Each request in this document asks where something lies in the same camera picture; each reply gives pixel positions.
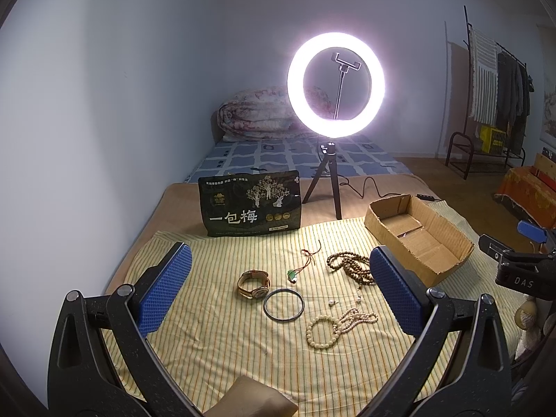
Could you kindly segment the brown strap wristwatch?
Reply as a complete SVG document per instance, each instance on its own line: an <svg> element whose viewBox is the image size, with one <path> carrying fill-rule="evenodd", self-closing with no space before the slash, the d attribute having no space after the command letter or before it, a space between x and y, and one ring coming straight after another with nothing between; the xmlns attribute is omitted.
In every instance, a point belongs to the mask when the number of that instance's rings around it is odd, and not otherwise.
<svg viewBox="0 0 556 417"><path fill-rule="evenodd" d="M263 270L244 271L237 280L237 292L244 299L263 299L270 286L270 275Z"/></svg>

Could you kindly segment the orange covered box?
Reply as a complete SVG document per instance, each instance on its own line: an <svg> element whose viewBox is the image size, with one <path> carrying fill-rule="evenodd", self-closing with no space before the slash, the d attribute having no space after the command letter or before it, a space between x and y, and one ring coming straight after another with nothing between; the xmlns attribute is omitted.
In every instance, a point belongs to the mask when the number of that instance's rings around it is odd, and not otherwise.
<svg viewBox="0 0 556 417"><path fill-rule="evenodd" d="M532 173L531 167L513 167L504 175L494 199L521 209L538 226L555 228L555 191Z"/></svg>

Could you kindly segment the cardboard box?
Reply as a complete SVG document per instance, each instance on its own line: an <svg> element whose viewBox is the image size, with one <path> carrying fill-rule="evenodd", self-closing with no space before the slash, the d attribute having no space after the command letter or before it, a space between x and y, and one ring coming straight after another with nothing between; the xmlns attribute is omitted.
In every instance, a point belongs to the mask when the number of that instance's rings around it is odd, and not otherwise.
<svg viewBox="0 0 556 417"><path fill-rule="evenodd" d="M454 224L429 204L407 194L371 202L365 226L428 287L450 276L474 249Z"/></svg>

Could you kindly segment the yellow crate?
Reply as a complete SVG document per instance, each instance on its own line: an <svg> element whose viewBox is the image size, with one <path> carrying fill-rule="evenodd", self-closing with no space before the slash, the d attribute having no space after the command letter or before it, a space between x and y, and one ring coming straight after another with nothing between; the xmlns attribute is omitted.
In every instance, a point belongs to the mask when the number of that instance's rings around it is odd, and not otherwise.
<svg viewBox="0 0 556 417"><path fill-rule="evenodd" d="M490 125L482 125L479 139L482 141L482 151L486 154L501 154L506 145L507 134Z"/></svg>

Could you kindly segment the black clothes rack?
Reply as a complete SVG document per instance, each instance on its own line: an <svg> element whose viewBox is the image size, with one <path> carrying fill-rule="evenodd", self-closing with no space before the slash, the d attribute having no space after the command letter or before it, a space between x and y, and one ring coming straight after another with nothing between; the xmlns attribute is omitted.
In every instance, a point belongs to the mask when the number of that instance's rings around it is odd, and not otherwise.
<svg viewBox="0 0 556 417"><path fill-rule="evenodd" d="M489 166L524 163L525 126L534 92L527 63L466 22L468 91L463 130L450 138L450 147L466 155L464 173L477 157Z"/></svg>

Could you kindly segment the white striped hanging cloth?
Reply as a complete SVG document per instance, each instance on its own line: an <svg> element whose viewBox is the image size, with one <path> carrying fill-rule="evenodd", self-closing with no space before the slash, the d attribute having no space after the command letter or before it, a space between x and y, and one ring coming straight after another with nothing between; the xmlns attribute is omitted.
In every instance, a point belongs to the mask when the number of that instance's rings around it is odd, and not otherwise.
<svg viewBox="0 0 556 417"><path fill-rule="evenodd" d="M496 123L499 72L497 43L473 27L469 28L471 54L471 109L474 122Z"/></svg>

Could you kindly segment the dark hanging clothes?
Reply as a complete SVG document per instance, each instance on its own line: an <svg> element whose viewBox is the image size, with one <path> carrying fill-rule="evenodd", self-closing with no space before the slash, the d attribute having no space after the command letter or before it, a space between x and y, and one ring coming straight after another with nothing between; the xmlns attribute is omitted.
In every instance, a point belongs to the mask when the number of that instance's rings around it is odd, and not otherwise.
<svg viewBox="0 0 556 417"><path fill-rule="evenodd" d="M507 147L520 154L531 113L532 78L524 64L505 51L498 54L496 128L508 136Z"/></svg>

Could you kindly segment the blue patterned bedsheet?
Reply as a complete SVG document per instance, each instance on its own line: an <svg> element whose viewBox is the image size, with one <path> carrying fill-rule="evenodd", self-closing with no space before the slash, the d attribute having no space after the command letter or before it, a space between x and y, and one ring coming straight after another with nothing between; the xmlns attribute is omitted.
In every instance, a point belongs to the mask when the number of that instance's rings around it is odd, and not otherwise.
<svg viewBox="0 0 556 417"><path fill-rule="evenodd" d="M311 178L322 161L317 138L220 141L189 174L187 182L200 178L237 173L271 173L297 170ZM377 174L404 174L409 169L362 134L335 142L338 173L345 177Z"/></svg>

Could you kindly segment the black tripod stand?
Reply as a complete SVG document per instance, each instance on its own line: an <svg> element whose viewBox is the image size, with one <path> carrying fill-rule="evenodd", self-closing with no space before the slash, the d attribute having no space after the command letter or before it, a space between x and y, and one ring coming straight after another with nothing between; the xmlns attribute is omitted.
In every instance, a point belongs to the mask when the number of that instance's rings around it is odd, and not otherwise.
<svg viewBox="0 0 556 417"><path fill-rule="evenodd" d="M340 220L342 219L342 210L337 173L337 153L335 142L329 141L322 144L320 146L320 150L322 153L322 160L320 161L315 176L313 177L312 182L310 183L308 190L303 197L302 204L306 204L309 201L313 191L316 188L316 185L319 183L319 179L323 176L325 170L328 170L333 190L335 217L337 220Z"/></svg>

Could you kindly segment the tan bed blanket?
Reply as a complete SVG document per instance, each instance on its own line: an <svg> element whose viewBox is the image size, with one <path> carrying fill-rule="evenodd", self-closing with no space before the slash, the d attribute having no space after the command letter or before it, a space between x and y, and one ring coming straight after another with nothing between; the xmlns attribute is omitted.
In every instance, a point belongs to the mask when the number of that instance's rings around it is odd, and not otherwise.
<svg viewBox="0 0 556 417"><path fill-rule="evenodd" d="M163 194L139 235L114 274L106 292L123 284L126 271L140 247L158 230L179 235L253 236L293 231L303 226L344 218L360 218L368 206L383 195L433 194L413 174L373 175L377 183L369 192L330 189L307 205L300 201L301 179L296 171L275 174L236 174L206 177L196 183L174 183Z"/></svg>

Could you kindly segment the black phone holder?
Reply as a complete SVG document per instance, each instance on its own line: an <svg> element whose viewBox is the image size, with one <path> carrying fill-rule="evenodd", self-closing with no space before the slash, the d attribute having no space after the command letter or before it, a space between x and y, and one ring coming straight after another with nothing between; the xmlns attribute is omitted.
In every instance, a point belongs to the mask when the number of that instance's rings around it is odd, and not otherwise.
<svg viewBox="0 0 556 417"><path fill-rule="evenodd" d="M339 57L339 52L335 52L332 56L332 61L338 65L338 70L340 73L348 73L349 70L359 71L361 69L361 63L355 61L354 63L348 62L345 59Z"/></svg>

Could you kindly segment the black snack bag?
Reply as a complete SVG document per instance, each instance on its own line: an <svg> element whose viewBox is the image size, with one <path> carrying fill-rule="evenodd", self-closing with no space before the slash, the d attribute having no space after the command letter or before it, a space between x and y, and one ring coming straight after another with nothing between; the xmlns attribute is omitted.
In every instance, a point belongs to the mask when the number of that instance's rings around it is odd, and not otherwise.
<svg viewBox="0 0 556 417"><path fill-rule="evenodd" d="M200 207L207 234L268 235L302 225L299 172L202 177Z"/></svg>

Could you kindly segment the folded floral quilt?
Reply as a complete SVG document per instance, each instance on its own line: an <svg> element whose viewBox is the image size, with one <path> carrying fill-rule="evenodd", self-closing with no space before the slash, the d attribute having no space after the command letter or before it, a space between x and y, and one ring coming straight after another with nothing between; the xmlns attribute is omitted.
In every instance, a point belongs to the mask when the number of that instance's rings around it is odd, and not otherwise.
<svg viewBox="0 0 556 417"><path fill-rule="evenodd" d="M223 139L231 141L312 138L295 114L285 86L236 93L213 114Z"/></svg>

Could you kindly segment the landscape wall painting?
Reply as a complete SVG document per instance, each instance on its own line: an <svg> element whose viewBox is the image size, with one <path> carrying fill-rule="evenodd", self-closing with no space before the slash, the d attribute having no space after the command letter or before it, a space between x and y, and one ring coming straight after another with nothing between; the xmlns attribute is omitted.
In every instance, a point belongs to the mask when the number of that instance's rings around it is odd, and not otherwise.
<svg viewBox="0 0 556 417"><path fill-rule="evenodd" d="M542 117L541 139L552 148L555 147L555 68L556 41L555 28L538 27L543 53L544 68L544 110Z"/></svg>

